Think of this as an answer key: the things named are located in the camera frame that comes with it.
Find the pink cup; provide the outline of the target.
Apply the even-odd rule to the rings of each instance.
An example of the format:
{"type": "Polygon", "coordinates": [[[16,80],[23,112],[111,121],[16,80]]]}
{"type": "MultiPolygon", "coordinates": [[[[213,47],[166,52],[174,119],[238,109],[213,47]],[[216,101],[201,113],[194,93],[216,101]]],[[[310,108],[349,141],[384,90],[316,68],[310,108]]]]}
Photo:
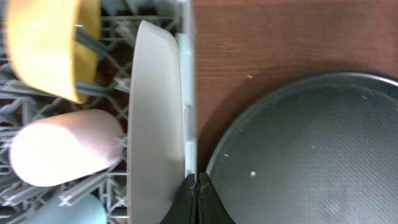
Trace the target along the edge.
{"type": "Polygon", "coordinates": [[[123,133],[119,121],[103,110],[40,119],[13,137],[11,168],[30,185],[60,185],[115,165],[121,158],[123,133]]]}

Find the yellow bowl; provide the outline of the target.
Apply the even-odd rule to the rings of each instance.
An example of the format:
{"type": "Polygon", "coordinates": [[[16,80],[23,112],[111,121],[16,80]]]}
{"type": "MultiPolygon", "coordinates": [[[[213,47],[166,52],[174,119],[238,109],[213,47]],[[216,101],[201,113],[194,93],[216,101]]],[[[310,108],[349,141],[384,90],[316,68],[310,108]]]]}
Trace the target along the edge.
{"type": "Polygon", "coordinates": [[[10,0],[5,44],[17,78],[32,88],[75,103],[88,97],[76,82],[93,83],[98,56],[79,43],[76,30],[98,40],[100,0],[10,0]]]}

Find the grey plastic dishwasher rack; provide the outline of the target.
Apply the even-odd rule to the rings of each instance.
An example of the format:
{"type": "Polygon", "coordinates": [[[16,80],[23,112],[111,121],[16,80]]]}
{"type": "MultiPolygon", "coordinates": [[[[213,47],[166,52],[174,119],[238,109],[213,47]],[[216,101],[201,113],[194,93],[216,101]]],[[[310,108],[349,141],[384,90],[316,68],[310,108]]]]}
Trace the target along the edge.
{"type": "Polygon", "coordinates": [[[191,107],[195,102],[192,3],[177,1],[173,17],[152,13],[148,4],[137,1],[103,1],[101,5],[101,42],[107,55],[99,58],[94,83],[76,83],[77,91],[87,96],[86,103],[78,105],[23,84],[12,73],[6,49],[1,49],[1,178],[6,181],[1,187],[2,223],[25,223],[50,198],[50,192],[29,187],[11,175],[6,154],[12,137],[24,124],[53,114],[90,108],[112,112],[121,124],[128,124],[127,100],[132,68],[129,47],[141,21],[173,33],[180,49],[184,103],[191,107]]]}

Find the light blue cup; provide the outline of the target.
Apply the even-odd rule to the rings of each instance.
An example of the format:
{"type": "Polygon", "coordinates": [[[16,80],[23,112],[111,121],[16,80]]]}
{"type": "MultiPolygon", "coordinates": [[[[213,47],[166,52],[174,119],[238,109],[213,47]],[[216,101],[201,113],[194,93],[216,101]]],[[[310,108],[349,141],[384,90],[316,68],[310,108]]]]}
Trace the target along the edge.
{"type": "Polygon", "coordinates": [[[107,224],[102,203],[89,194],[72,206],[60,205],[58,197],[51,198],[25,223],[28,224],[107,224]]]}

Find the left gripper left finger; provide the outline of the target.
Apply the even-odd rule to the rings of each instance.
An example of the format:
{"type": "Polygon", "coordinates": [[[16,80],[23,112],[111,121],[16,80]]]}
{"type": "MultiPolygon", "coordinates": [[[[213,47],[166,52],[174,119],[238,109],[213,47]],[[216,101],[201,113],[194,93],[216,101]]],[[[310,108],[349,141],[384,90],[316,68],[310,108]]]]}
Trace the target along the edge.
{"type": "Polygon", "coordinates": [[[194,174],[182,182],[171,208],[160,224],[195,224],[197,214],[197,183],[194,174]]]}

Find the round black tray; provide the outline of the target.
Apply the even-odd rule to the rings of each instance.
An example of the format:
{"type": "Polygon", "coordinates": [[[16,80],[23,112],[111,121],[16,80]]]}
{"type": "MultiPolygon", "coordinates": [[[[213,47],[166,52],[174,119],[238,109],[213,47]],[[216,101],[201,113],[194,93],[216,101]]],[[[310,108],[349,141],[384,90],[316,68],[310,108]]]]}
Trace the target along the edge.
{"type": "Polygon", "coordinates": [[[237,223],[396,223],[397,80],[280,87],[234,121],[206,171],[237,223]]]}

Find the grey round plate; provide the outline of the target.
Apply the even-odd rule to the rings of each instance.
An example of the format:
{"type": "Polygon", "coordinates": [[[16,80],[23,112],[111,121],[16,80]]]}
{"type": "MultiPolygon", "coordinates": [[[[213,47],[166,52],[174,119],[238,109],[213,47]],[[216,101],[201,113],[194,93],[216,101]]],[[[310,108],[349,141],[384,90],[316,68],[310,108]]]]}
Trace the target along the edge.
{"type": "Polygon", "coordinates": [[[185,178],[180,59],[173,35],[142,21],[128,118],[130,222],[160,223],[185,178]]]}

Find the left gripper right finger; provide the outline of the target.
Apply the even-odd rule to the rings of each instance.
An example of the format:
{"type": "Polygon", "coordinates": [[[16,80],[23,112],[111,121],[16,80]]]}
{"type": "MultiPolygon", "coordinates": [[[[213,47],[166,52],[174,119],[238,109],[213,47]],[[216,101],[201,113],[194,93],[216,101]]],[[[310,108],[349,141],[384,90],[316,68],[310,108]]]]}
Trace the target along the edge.
{"type": "Polygon", "coordinates": [[[199,224],[235,224],[226,211],[209,175],[202,172],[198,183],[199,224]]]}

